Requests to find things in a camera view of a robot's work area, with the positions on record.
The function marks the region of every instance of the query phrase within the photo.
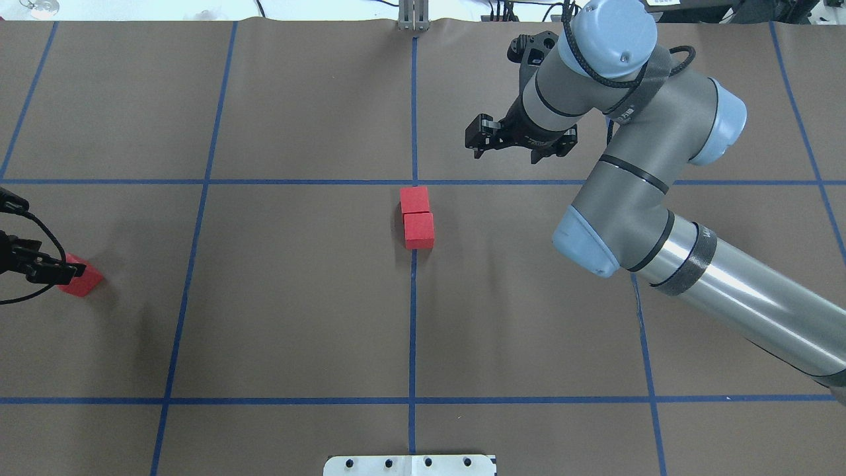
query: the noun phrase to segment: black cable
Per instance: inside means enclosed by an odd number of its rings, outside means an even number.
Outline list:
[[[582,55],[581,51],[579,50],[579,45],[576,43],[575,36],[573,34],[573,28],[570,25],[570,20],[573,18],[574,12],[571,12],[570,9],[564,10],[564,18],[562,19],[564,22],[564,35],[567,37],[567,43],[570,46],[570,50],[573,52],[573,56],[576,58],[576,63],[582,67],[582,69],[596,82],[603,86],[613,87],[613,88],[628,88],[634,89],[637,86],[640,86],[640,81],[643,79],[643,74],[646,69],[646,64],[640,68],[640,73],[638,77],[631,81],[614,81],[609,80],[608,78],[599,75],[587,62],[585,57]],[[674,76],[678,73],[681,73],[685,68],[687,68],[690,63],[693,61],[693,58],[696,56],[696,50],[691,46],[681,46],[681,47],[674,47],[670,50],[670,53],[678,53],[685,51],[688,53],[688,57],[680,63],[678,66],[670,70],[670,75]]]
[[[47,226],[41,220],[39,220],[38,217],[36,217],[32,213],[23,212],[23,213],[19,213],[19,215],[26,218],[26,219],[32,220],[33,222],[35,222],[38,225],[38,228],[40,228],[41,231],[43,231],[44,234],[47,235],[47,238],[50,238],[50,241],[52,241],[53,245],[56,247],[56,249],[58,249],[58,254],[62,258],[62,264],[67,264],[68,263],[68,256],[65,254],[64,248],[62,248],[62,245],[59,244],[58,240],[56,239],[56,236],[47,228]],[[14,299],[2,300],[2,301],[0,301],[0,306],[5,305],[5,304],[17,304],[18,302],[29,301],[33,297],[38,297],[38,296],[44,294],[45,292],[49,291],[50,288],[52,288],[52,287],[53,287],[53,285],[46,285],[43,288],[41,288],[40,290],[33,292],[31,294],[28,294],[26,296],[15,297]]]
[[[28,294],[28,295],[22,296],[22,297],[15,297],[14,299],[6,299],[4,301],[0,301],[0,306],[3,306],[5,304],[17,304],[18,302],[29,301],[33,297],[38,297],[38,296],[44,294],[45,292],[49,291],[52,287],[53,287],[53,285],[46,285],[43,288],[41,288],[40,290],[38,290],[38,291],[36,291],[32,294]]]
[[[24,217],[25,219],[32,220],[33,222],[35,222],[35,224],[38,225],[38,228],[40,228],[41,231],[43,231],[44,234],[47,235],[47,238],[50,238],[50,241],[52,241],[53,245],[58,250],[58,255],[62,258],[62,264],[67,264],[68,257],[64,252],[64,248],[62,248],[62,245],[59,244],[58,240],[56,239],[56,236],[47,228],[47,226],[32,213],[23,212],[20,214],[20,216]]]
[[[511,3],[523,3],[525,5],[558,5],[560,2],[549,3],[549,2],[524,2],[523,0],[509,0]]]
[[[688,57],[685,58],[684,61],[682,61],[681,63],[676,65],[675,68],[670,69],[670,75],[671,76],[675,76],[678,73],[681,73],[682,71],[684,71],[685,68],[687,68],[688,66],[690,66],[691,63],[693,63],[693,59],[696,58],[696,50],[692,46],[683,45],[683,46],[680,46],[680,47],[670,48],[670,54],[681,53],[682,51],[687,52]]]
[[[547,8],[547,12],[543,14],[543,19],[541,20],[541,23],[547,21],[547,16],[549,16],[549,12],[552,12],[552,9],[556,8],[556,7],[567,8],[561,2],[555,2],[555,3],[550,4],[549,8]]]

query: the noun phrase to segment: metal bracket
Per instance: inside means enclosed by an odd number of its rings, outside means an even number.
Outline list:
[[[486,455],[421,455],[332,457],[323,476],[496,476],[497,457]]]
[[[400,30],[429,30],[429,0],[399,0]]]

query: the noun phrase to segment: white mounting plate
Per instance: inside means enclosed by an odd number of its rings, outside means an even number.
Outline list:
[[[331,457],[323,476],[496,476],[496,460],[486,455]]]

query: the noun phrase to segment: stacked red blocks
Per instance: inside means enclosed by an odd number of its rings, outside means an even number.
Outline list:
[[[88,293],[94,289],[100,281],[103,280],[103,275],[100,274],[91,263],[88,263],[86,260],[82,259],[81,257],[76,257],[70,253],[67,254],[68,263],[79,263],[85,265],[85,272],[77,278],[73,278],[70,280],[70,284],[67,285],[58,285],[56,286],[58,289],[77,297],[85,297],[88,296]]]
[[[403,212],[405,247],[410,250],[433,248],[435,219],[429,207],[429,189],[426,187],[399,189],[399,206]]]

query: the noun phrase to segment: blue joint cap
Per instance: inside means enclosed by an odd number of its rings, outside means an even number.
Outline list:
[[[613,79],[640,69],[658,41],[655,19],[638,0],[591,0],[571,20],[573,36],[587,63]],[[558,54],[576,73],[589,76],[576,61],[564,34]]]
[[[552,244],[558,252],[602,278],[610,278],[620,267],[614,253],[573,205],[567,207],[552,234]]]
[[[693,165],[707,165],[722,157],[746,126],[746,105],[743,101],[722,87],[717,80],[710,79],[717,87],[717,113],[705,145],[696,157],[690,159]]]

